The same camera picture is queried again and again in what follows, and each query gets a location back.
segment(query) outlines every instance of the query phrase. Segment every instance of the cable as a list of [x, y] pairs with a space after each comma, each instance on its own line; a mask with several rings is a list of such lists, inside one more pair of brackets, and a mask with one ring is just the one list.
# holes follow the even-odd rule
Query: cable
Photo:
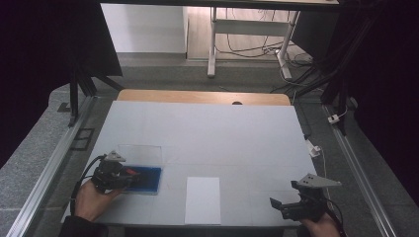
[[340, 117], [344, 116], [344, 115], [346, 114], [346, 112], [347, 112], [347, 111], [348, 111], [348, 106], [346, 106], [345, 112], [344, 112], [342, 115], [338, 116], [338, 118], [340, 118]]
[[[233, 18], [236, 19], [235, 15], [234, 15], [234, 9], [233, 8], [231, 9], [231, 12], [232, 12]], [[275, 12], [276, 12], [276, 10], [274, 10], [274, 14], [272, 16], [272, 20], [271, 21], [274, 21]], [[228, 8], [225, 8], [225, 19], [228, 19]], [[237, 56], [242, 56], [242, 57], [260, 57], [260, 56], [267, 55], [271, 50], [273, 50], [273, 49], [270, 49], [270, 48], [267, 48], [267, 49], [265, 48], [264, 49], [264, 47], [266, 47], [266, 41], [267, 41], [267, 39], [268, 39], [268, 37], [265, 38], [265, 41], [264, 41], [264, 43], [263, 43], [262, 46], [252, 47], [252, 48], [245, 48], [245, 49], [233, 49], [231, 47], [231, 44], [230, 44], [229, 34], [227, 34], [227, 44], [228, 44], [228, 48], [230, 49], [230, 52], [228, 52], [228, 51], [221, 51], [218, 48], [216, 48], [216, 47], [215, 48], [220, 53], [229, 53], [229, 54], [233, 54], [233, 55], [237, 55]], [[277, 44], [280, 44], [280, 43], [282, 43], [282, 41], [276, 42], [276, 43], [273, 43], [273, 44], [270, 44], [268, 46], [273, 46], [273, 45], [277, 45]], [[253, 56], [249, 56], [249, 55], [244, 55], [244, 54], [237, 53], [237, 52], [251, 51], [251, 50], [256, 50], [256, 49], [262, 49], [264, 51], [264, 53], [258, 54], [258, 55], [253, 55]]]
[[83, 175], [81, 176], [80, 180], [77, 181], [77, 183], [75, 184], [74, 189], [73, 189], [73, 193], [71, 194], [71, 199], [70, 199], [70, 213], [71, 213], [71, 215], [74, 215], [74, 212], [75, 212], [75, 209], [76, 209], [75, 204], [76, 204], [77, 194], [78, 194], [78, 191], [81, 187], [81, 183], [83, 182], [84, 179], [87, 178], [86, 177], [87, 172], [89, 172], [90, 168], [93, 166], [93, 164], [95, 164], [96, 161], [103, 160], [103, 159], [105, 159], [105, 157], [106, 157], [106, 155], [102, 155], [102, 156], [98, 156], [95, 159], [93, 159], [93, 161], [90, 162], [90, 164], [84, 170]]

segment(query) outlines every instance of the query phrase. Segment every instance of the gray floor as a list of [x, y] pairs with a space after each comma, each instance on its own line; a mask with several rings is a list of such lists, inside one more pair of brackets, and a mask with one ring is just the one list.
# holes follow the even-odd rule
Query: gray floor
[[[278, 63], [221, 62], [217, 64], [215, 78], [208, 79], [207, 66], [203, 62], [167, 57], [138, 60], [137, 57], [126, 54], [120, 54], [120, 58], [125, 77], [114, 79], [127, 88], [269, 93], [273, 88], [285, 85], [279, 77]], [[293, 70], [293, 75], [300, 73], [301, 69]], [[82, 124], [82, 128], [94, 129], [93, 141], [84, 151], [67, 152], [27, 236], [56, 236], [59, 232], [60, 219], [72, 187], [86, 165], [111, 102], [117, 96], [117, 92], [107, 85], [96, 80], [95, 83], [99, 93], [94, 99], [89, 118]], [[322, 155], [313, 158], [313, 164], [318, 175], [324, 176], [327, 172], [327, 178], [343, 183], [341, 188], [329, 189], [329, 194], [343, 210], [348, 235], [381, 236], [332, 127], [327, 122], [324, 109], [319, 103], [320, 93], [321, 91], [314, 91], [293, 101], [304, 134], [309, 135], [314, 145], [322, 148]], [[68, 86], [53, 91], [49, 107], [39, 122], [0, 170], [0, 236], [7, 235], [47, 159], [66, 130], [69, 113], [59, 113], [57, 110], [61, 103], [68, 102]], [[419, 236], [418, 207], [359, 130], [353, 119], [353, 109], [350, 108], [346, 122], [347, 137], [398, 236]], [[72, 147], [83, 147], [84, 142], [73, 142]], [[111, 226], [111, 236], [123, 235], [123, 228]], [[295, 236], [294, 230], [286, 230], [285, 236]]]

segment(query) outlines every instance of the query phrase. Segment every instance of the table surface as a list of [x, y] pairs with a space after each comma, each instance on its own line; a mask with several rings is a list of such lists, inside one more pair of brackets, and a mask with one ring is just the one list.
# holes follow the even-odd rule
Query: table surface
[[[315, 174], [294, 107], [250, 106], [252, 96], [257, 102], [258, 97], [278, 95], [247, 93], [154, 92], [159, 102], [122, 101], [127, 94], [138, 99], [150, 93], [121, 92], [89, 160], [115, 149], [127, 165], [158, 163], [163, 168], [158, 195], [122, 194], [99, 222], [185, 226], [188, 177], [218, 177], [221, 226], [298, 225], [283, 220], [269, 201], [299, 201], [291, 180]], [[206, 104], [204, 95], [246, 98], [249, 105]], [[167, 103], [170, 98], [183, 103]]]
[[118, 101], [198, 103], [231, 105], [240, 102], [254, 106], [289, 106], [290, 99], [284, 94], [197, 92], [197, 91], [157, 91], [132, 90], [120, 91]]

